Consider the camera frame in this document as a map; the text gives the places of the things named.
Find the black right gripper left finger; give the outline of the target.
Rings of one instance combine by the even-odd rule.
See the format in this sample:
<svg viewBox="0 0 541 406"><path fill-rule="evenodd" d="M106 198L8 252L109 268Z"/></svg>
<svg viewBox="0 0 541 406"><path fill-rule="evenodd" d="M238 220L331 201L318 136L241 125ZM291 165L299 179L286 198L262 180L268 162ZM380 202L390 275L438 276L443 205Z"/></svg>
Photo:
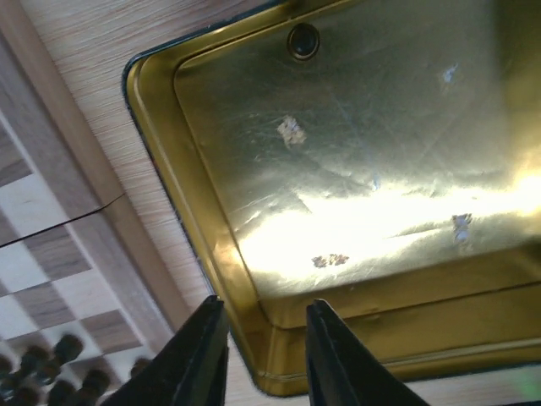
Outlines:
<svg viewBox="0 0 541 406"><path fill-rule="evenodd" d="M227 314L207 297L162 351L105 405L223 405L229 348Z"/></svg>

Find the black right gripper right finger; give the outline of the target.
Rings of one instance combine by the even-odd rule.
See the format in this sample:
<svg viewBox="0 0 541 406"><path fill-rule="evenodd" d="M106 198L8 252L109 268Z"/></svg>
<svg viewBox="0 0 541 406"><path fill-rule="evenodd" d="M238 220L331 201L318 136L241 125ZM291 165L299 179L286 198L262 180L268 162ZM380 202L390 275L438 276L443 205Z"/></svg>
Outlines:
<svg viewBox="0 0 541 406"><path fill-rule="evenodd" d="M323 299L306 309L311 405L425 405L358 340Z"/></svg>

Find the dark pawn piece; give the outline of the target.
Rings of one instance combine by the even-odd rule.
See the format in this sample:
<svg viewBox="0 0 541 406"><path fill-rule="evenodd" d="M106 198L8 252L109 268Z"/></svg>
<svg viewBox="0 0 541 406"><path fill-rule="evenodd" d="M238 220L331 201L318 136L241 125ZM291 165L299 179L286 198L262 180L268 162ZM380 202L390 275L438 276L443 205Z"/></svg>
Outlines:
<svg viewBox="0 0 541 406"><path fill-rule="evenodd" d="M130 370L130 377L134 378L136 377L144 368L146 368L150 364L150 360L147 358L137 358L135 360L131 370Z"/></svg>
<svg viewBox="0 0 541 406"><path fill-rule="evenodd" d="M54 357L60 365L67 364L79 357L84 344L73 334L63 335L54 347Z"/></svg>

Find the wooden chessboard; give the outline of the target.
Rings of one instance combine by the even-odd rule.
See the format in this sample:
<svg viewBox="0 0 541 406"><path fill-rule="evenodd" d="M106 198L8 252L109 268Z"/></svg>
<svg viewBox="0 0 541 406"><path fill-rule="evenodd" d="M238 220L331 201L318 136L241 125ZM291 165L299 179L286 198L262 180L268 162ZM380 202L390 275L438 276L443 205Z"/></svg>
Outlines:
<svg viewBox="0 0 541 406"><path fill-rule="evenodd" d="M19 1L1 4L1 402L44 405L58 380L93 369L130 378L182 325L187 306ZM79 357L54 347L73 334ZM24 376L35 345L49 353Z"/></svg>

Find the gold tin tray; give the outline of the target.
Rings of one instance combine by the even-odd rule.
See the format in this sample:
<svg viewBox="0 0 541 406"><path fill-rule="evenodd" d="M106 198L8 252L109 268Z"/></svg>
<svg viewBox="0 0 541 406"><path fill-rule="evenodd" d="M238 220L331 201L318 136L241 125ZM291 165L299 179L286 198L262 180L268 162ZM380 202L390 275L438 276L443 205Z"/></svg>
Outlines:
<svg viewBox="0 0 541 406"><path fill-rule="evenodd" d="M123 94L261 392L308 391L324 299L429 403L539 401L539 2L273 1Z"/></svg>

